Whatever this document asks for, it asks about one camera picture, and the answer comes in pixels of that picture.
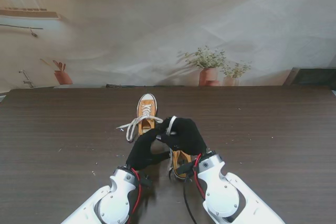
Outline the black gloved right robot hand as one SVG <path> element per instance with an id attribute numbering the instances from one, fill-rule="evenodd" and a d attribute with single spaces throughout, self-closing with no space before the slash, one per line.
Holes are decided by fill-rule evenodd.
<path id="1" fill-rule="evenodd" d="M 167 135 L 166 130 L 171 124 L 172 118 L 166 118 L 155 129 L 160 136 L 159 141 L 166 144 L 173 151 L 183 151 L 188 155 L 205 154 L 207 146 L 192 119 L 175 118 L 171 131 L 175 134 Z"/>

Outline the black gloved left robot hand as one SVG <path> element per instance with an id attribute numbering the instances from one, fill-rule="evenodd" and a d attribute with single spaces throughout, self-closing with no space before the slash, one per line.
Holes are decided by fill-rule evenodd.
<path id="1" fill-rule="evenodd" d="M 133 168 L 134 170 L 142 170 L 150 165 L 159 164 L 170 158 L 169 151 L 158 154 L 151 152 L 151 145 L 159 133 L 160 131 L 158 129 L 151 129 L 138 137 L 127 158 L 126 167 Z"/>

